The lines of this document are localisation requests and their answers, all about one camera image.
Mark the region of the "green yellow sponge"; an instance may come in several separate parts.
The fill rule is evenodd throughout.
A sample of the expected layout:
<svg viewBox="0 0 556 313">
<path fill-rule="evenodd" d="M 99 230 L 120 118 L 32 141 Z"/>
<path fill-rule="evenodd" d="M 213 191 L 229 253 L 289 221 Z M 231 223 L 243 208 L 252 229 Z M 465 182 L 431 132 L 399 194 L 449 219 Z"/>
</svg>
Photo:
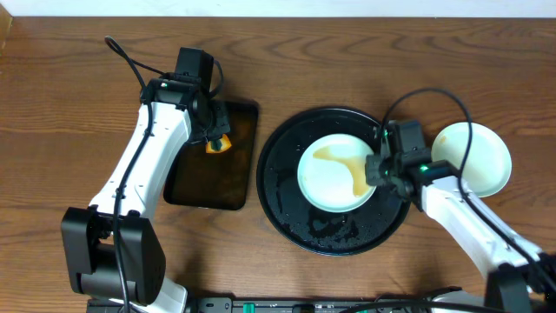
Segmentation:
<svg viewBox="0 0 556 313">
<path fill-rule="evenodd" d="M 223 134 L 220 138 L 209 141 L 205 146 L 208 154 L 219 154 L 229 150 L 232 147 L 228 136 Z"/>
</svg>

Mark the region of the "light blue plate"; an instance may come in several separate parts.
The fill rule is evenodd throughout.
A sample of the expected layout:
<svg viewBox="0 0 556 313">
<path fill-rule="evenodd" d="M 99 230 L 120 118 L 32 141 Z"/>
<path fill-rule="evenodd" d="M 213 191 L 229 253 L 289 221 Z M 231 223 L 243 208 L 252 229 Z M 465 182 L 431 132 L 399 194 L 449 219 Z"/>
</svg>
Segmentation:
<svg viewBox="0 0 556 313">
<path fill-rule="evenodd" d="M 469 188 L 478 196 L 501 191 L 512 174 L 512 158 L 503 140 L 484 125 L 473 123 L 473 139 L 463 171 Z M 468 123 L 454 123 L 434 139 L 432 159 L 448 161 L 459 168 L 467 147 Z"/>
<path fill-rule="evenodd" d="M 376 188 L 367 184 L 370 145 L 348 134 L 324 136 L 303 152 L 297 182 L 305 199 L 319 210 L 344 213 L 366 203 Z"/>
</svg>

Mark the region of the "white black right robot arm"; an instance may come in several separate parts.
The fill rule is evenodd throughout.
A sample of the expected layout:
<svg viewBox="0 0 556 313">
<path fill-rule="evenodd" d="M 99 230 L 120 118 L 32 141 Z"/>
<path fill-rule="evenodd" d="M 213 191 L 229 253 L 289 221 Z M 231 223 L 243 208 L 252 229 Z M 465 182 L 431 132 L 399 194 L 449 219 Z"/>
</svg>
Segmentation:
<svg viewBox="0 0 556 313">
<path fill-rule="evenodd" d="M 423 159 L 405 165 L 393 156 L 369 155 L 365 174 L 368 184 L 389 188 L 440 224 L 486 279 L 482 298 L 450 291 L 433 298 L 429 310 L 555 310 L 555 257 L 497 217 L 452 164 Z"/>
</svg>

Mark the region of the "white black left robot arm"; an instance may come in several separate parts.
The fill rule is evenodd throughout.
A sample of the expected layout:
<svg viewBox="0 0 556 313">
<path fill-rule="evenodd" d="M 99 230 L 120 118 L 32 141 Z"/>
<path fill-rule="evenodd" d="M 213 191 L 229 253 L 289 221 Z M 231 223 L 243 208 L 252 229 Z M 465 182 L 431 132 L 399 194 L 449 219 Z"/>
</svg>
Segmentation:
<svg viewBox="0 0 556 313">
<path fill-rule="evenodd" d="M 136 128 L 109 180 L 85 209 L 68 208 L 61 222 L 74 292 L 115 303 L 121 312 L 183 312 L 187 290 L 165 276 L 166 257 L 154 231 L 162 187 L 188 142 L 228 132 L 209 83 L 199 78 L 152 79 L 141 92 Z"/>
</svg>

